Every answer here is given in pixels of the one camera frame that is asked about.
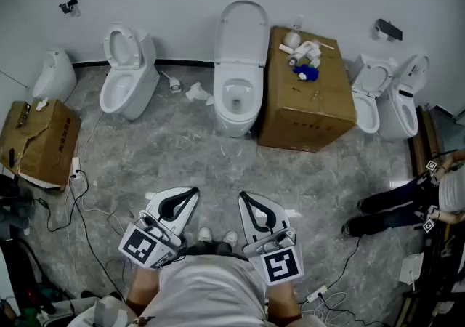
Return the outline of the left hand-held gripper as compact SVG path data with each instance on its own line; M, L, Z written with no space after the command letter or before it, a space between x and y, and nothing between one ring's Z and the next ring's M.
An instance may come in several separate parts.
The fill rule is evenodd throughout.
M157 270L172 262L186 247L183 231L199 196L197 187L173 187L156 193L146 211L128 225L118 250L145 269Z

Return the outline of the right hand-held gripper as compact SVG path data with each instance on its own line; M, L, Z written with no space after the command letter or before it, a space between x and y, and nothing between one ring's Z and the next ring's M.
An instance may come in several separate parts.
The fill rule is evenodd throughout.
M302 249L290 227L286 210L256 193L238 197L247 245L243 253L266 286L275 286L304 275Z

